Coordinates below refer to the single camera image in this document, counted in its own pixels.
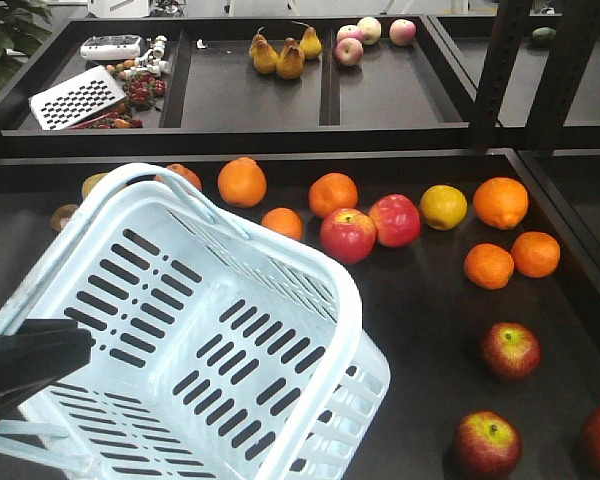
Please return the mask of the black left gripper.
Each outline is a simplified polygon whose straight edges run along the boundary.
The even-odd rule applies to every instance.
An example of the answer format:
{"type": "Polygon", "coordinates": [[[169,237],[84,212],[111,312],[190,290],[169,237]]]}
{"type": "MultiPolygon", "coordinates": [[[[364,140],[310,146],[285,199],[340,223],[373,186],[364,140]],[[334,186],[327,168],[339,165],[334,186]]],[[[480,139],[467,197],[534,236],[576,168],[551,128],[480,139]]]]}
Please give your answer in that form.
{"type": "Polygon", "coordinates": [[[28,319],[0,334],[0,421],[44,389],[87,365],[92,335],[73,320],[28,319]]]}

